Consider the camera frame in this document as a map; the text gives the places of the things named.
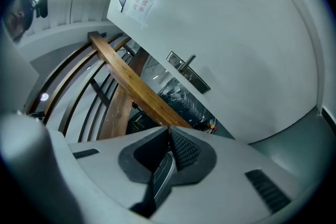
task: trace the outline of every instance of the white door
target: white door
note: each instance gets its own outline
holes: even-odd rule
[[[108,18],[175,76],[238,140],[294,124],[317,102],[309,32],[292,0],[156,0],[145,24],[112,0]],[[166,58],[173,51],[210,86],[199,93]]]

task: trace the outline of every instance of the black rubber pad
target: black rubber pad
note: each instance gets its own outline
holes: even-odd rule
[[[172,186],[197,184],[216,165],[217,155],[208,143],[175,126],[171,127],[170,147],[177,168],[171,179]]]
[[[74,152],[73,155],[76,159],[80,159],[80,158],[88,157],[88,156],[91,156],[91,155],[97,154],[97,153],[99,153],[99,151],[96,150],[95,148],[92,148],[92,149],[86,150],[86,151]]]
[[[245,173],[245,175],[272,214],[290,203],[290,199],[262,172],[262,170],[252,170]]]
[[[120,168],[129,180],[150,183],[168,148],[168,127],[162,127],[122,149],[118,157]]]

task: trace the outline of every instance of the door handle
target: door handle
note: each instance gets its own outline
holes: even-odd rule
[[[186,60],[186,62],[181,65],[177,70],[181,73],[181,74],[185,74],[187,71],[187,67],[190,65],[190,63],[196,58],[196,55],[191,54],[191,56],[188,58],[188,60]]]
[[[204,82],[203,79],[190,68],[190,63],[195,59],[196,55],[192,54],[186,62],[184,62],[174,52],[170,52],[167,61],[177,69],[177,71],[184,76],[189,83],[191,83],[200,93],[205,93],[210,90],[210,87]]]

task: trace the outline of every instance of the ceiling light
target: ceiling light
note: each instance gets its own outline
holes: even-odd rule
[[[40,100],[41,101],[47,101],[49,98],[49,95],[47,93],[42,93]]]

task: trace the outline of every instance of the floor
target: floor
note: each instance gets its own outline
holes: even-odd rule
[[[336,137],[317,109],[313,109],[282,132],[251,146],[292,173],[303,187],[309,187],[321,181],[328,171]]]

